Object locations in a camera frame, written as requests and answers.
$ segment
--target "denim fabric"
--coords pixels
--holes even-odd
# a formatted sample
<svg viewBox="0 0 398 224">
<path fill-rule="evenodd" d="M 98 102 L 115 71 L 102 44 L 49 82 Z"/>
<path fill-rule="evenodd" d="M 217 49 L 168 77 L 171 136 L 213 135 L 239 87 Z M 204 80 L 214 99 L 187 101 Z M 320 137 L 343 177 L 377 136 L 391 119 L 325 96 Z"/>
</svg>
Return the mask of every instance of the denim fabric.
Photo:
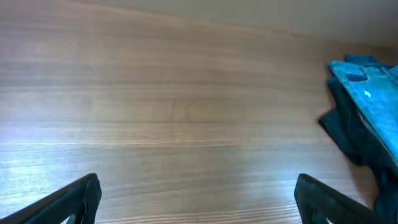
<svg viewBox="0 0 398 224">
<path fill-rule="evenodd" d="M 364 67 L 376 67 L 390 69 L 393 65 L 381 64 L 379 60 L 372 55 L 346 55 L 344 57 L 346 62 L 355 63 Z"/>
<path fill-rule="evenodd" d="M 386 69 L 346 62 L 330 65 L 386 151 L 398 161 L 398 82 Z"/>
<path fill-rule="evenodd" d="M 361 75 L 353 67 L 353 75 Z M 327 82 L 335 101 L 336 108 L 323 115 L 319 123 L 336 142 L 340 150 L 356 165 L 369 166 L 372 169 L 379 196 L 374 210 L 397 223 L 398 216 L 398 168 L 379 139 L 368 130 L 361 120 L 358 107 L 351 99 L 340 80 L 333 77 Z"/>
</svg>

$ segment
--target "wooden surface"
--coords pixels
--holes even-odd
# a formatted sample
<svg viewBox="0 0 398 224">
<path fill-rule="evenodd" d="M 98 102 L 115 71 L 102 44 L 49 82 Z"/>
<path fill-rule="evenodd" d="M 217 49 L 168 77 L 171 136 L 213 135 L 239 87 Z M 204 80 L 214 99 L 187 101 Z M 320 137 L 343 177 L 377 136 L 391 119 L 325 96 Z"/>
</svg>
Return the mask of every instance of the wooden surface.
<svg viewBox="0 0 398 224">
<path fill-rule="evenodd" d="M 389 56 L 94 1 L 1 1 L 0 216 L 89 172 L 98 223 L 300 223 L 302 172 L 371 205 L 370 171 L 317 124 L 325 64 L 345 53 Z"/>
</svg>

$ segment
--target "black object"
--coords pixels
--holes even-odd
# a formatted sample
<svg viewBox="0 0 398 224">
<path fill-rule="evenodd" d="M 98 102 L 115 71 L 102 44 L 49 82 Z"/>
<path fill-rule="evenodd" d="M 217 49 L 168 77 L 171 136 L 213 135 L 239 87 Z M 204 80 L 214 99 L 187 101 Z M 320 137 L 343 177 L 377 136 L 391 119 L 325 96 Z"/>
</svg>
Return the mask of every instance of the black object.
<svg viewBox="0 0 398 224">
<path fill-rule="evenodd" d="M 294 197 L 303 224 L 394 223 L 307 174 L 300 174 Z"/>
<path fill-rule="evenodd" d="M 102 191 L 96 174 L 88 174 L 51 195 L 0 220 L 0 223 L 67 224 L 95 221 Z"/>
</svg>

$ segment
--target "blue cloth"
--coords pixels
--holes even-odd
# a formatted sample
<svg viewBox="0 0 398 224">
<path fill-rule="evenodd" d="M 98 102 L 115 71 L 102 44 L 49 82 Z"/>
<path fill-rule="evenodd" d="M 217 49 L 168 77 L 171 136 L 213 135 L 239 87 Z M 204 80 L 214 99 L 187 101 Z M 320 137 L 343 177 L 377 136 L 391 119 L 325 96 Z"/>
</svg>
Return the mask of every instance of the blue cloth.
<svg viewBox="0 0 398 224">
<path fill-rule="evenodd" d="M 344 60 L 349 63 L 355 63 L 364 67 L 376 67 L 390 69 L 393 65 L 386 65 L 379 62 L 379 60 L 372 55 L 346 55 Z"/>
<path fill-rule="evenodd" d="M 398 161 L 398 82 L 376 67 L 334 61 L 330 67 L 386 151 Z"/>
<path fill-rule="evenodd" d="M 356 63 L 378 63 L 374 57 L 346 57 Z M 398 178 L 397 166 L 384 146 L 361 121 L 356 104 L 340 83 L 333 77 L 327 81 L 328 88 L 335 98 L 333 108 L 319 120 L 320 125 L 336 142 L 340 150 L 356 165 L 369 166 L 372 169 L 379 196 L 374 210 L 397 223 L 398 215 Z"/>
</svg>

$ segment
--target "wood grain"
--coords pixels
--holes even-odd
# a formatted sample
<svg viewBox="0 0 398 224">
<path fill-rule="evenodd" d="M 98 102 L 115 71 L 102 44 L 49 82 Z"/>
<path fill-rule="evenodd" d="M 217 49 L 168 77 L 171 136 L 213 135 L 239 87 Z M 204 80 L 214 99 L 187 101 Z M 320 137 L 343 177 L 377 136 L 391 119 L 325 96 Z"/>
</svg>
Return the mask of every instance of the wood grain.
<svg viewBox="0 0 398 224">
<path fill-rule="evenodd" d="M 302 172 L 371 204 L 317 118 L 328 61 L 389 49 L 86 3 L 0 2 L 1 217 L 89 172 L 98 223 L 300 223 Z"/>
</svg>

